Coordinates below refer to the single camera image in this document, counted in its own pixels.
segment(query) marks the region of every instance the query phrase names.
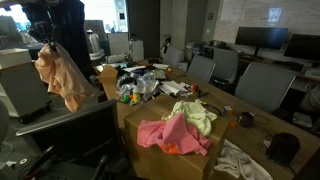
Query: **peach cloth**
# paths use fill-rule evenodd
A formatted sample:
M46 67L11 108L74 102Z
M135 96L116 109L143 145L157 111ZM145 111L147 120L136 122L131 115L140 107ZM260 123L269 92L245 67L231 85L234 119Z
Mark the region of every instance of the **peach cloth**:
M199 151L206 155L211 141L199 133L197 127L187 125L184 114L180 112L168 121L142 120L138 128L137 143L143 147L157 144L168 154Z
M69 53L58 43L53 52L46 44L38 53L35 66L42 81L49 84L48 92L60 94L67 108L75 112L81 108L83 99L94 95L94 88L84 78Z

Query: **light green cloth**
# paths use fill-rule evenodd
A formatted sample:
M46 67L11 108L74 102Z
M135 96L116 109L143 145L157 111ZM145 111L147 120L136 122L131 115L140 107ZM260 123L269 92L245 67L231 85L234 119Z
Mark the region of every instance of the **light green cloth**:
M217 115L206 110L201 104L179 101L174 105L171 114L162 117L162 120L167 121L178 112L183 112L187 123L198 127L199 132L204 136L210 135L211 121L217 119Z

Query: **computer monitor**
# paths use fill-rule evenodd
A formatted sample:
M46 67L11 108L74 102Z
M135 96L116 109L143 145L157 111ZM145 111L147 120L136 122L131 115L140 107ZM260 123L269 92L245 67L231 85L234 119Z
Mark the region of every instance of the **computer monitor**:
M116 127L116 103L109 100L95 104L24 127L16 135L33 144L34 152L54 145L61 161L96 167L104 154L112 159L123 150Z
M320 35L293 34L284 56L320 61Z
M235 44L255 46L257 56L260 47L279 50L287 32L288 28L239 27Z

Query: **plastic bottle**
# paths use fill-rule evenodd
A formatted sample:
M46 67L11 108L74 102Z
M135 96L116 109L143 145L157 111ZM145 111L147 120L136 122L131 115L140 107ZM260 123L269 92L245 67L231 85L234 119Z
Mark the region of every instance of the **plastic bottle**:
M139 102L140 101L140 90L138 87L137 80L134 80L132 93L133 93L133 102Z

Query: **chair backrest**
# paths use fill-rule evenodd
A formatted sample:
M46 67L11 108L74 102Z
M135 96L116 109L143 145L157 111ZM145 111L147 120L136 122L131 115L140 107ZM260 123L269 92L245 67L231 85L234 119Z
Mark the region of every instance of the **chair backrest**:
M182 50L169 46L164 58L164 63L168 64L172 68L177 68L179 66L181 55Z
M213 60L216 63L212 72L214 80L223 84L233 83L238 71L238 53L214 48Z
M215 62L212 59L195 55L188 69L188 74L208 83L214 66Z
M0 145L8 133L9 126L9 112L7 107L0 101Z
M236 87L235 96L267 112L278 109L296 73L252 62Z

